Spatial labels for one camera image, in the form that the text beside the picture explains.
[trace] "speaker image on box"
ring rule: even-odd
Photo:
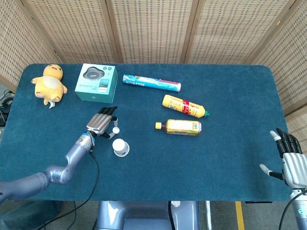
[[[91,81],[97,81],[104,75],[105,72],[103,70],[97,69],[96,67],[89,67],[83,74],[83,77]]]

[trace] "yellow plush toy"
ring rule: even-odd
[[[42,77],[31,80],[31,83],[35,84],[35,96],[44,98],[44,105],[49,102],[49,109],[62,99],[63,93],[67,93],[67,88],[61,83],[62,77],[62,68],[51,64],[44,69]]]

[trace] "teal table surface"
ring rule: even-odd
[[[265,175],[259,164],[281,171],[270,130],[286,130],[272,72],[265,66],[114,64],[118,83],[112,104],[81,101],[74,92],[81,64],[60,64],[68,88],[49,109],[34,96],[31,79],[47,64],[22,74],[0,143],[0,181],[66,165],[65,155],[100,108],[118,106],[120,133],[130,146],[117,157],[112,140],[97,138],[100,178],[92,200],[287,200],[290,189]],[[123,74],[181,82],[180,92],[122,83]],[[165,94],[203,105],[210,117],[194,118],[162,106]],[[198,120],[197,137],[156,130],[167,119]],[[51,184],[37,200],[85,200],[95,183],[96,164],[86,155],[73,181]]]

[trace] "box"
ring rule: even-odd
[[[75,92],[82,101],[113,103],[117,78],[115,66],[83,64]]]

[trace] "cable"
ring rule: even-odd
[[[6,99],[3,100],[2,102],[2,106],[3,108],[10,108],[11,105],[12,105],[12,102],[13,102],[14,98],[13,97],[8,97]]]
[[[92,230],[95,230],[96,225],[97,225],[97,219],[95,220],[95,223],[94,223],[94,225],[92,227]]]
[[[172,207],[171,207],[171,205],[172,205],[172,203],[171,203],[171,201],[169,201],[168,202],[168,216],[169,216],[169,220],[171,222],[172,230],[176,230],[175,224],[174,224],[173,215],[172,215]]]
[[[93,189],[92,189],[92,192],[91,192],[90,196],[87,198],[86,201],[84,201],[82,204],[80,204],[79,206],[77,206],[77,207],[74,208],[73,210],[71,210],[71,211],[69,211],[69,212],[67,212],[67,213],[65,213],[65,214],[63,214],[63,215],[61,215],[61,216],[59,216],[59,217],[56,217],[56,218],[54,218],[54,219],[52,219],[52,220],[46,222],[44,225],[42,225],[41,227],[39,227],[37,230],[41,230],[42,228],[44,228],[46,225],[52,223],[53,221],[55,221],[55,220],[57,220],[57,219],[60,219],[60,218],[62,218],[62,217],[65,217],[65,216],[69,215],[70,213],[74,212],[75,210],[78,210],[79,208],[81,208],[83,205],[85,205],[85,204],[91,199],[91,197],[92,197],[92,195],[94,194],[94,191],[95,191],[95,189],[96,189],[96,186],[97,186],[97,184],[98,184],[100,169],[99,169],[99,163],[98,163],[96,157],[95,157],[95,156],[93,155],[93,153],[91,153],[91,152],[90,152],[90,155],[91,155],[91,157],[95,160],[95,162],[96,162],[96,164],[97,164],[97,178],[96,178],[96,182],[95,182],[95,185],[94,185],[94,187],[93,187]]]
[[[4,92],[3,92],[3,96],[1,96],[0,97],[0,101],[8,94],[8,93],[13,93],[12,91],[10,91],[10,90],[5,90]]]
[[[74,206],[74,210],[75,210],[75,219],[73,220],[73,222],[69,225],[69,227],[66,230],[69,230],[73,226],[73,224],[76,222],[76,219],[77,219],[77,209],[76,209],[76,202],[75,201],[73,202],[73,206]]]
[[[303,192],[297,194],[295,197],[293,197],[293,198],[288,202],[288,204],[286,205],[286,207],[285,207],[284,210],[283,210],[282,217],[280,218],[278,230],[281,230],[281,229],[282,229],[283,219],[284,219],[284,216],[286,215],[286,212],[287,212],[287,210],[288,210],[290,204],[291,204],[295,199],[297,199],[299,196],[301,196],[301,195],[304,194],[304,193],[307,193],[306,189],[304,189]]]

